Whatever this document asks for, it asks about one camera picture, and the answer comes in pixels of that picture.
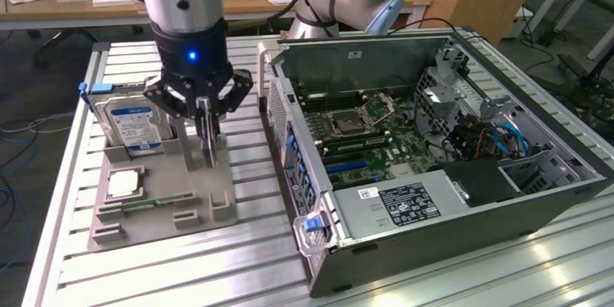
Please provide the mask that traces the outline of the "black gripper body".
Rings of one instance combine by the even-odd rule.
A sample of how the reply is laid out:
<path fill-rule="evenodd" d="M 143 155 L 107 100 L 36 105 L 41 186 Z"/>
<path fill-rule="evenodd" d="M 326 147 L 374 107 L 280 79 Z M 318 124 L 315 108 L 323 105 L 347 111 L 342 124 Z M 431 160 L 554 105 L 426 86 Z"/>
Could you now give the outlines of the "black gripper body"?
<path fill-rule="evenodd" d="M 180 93 L 216 98 L 234 69 L 227 57 L 227 21 L 191 33 L 171 33 L 152 24 L 162 61 L 162 80 Z"/>

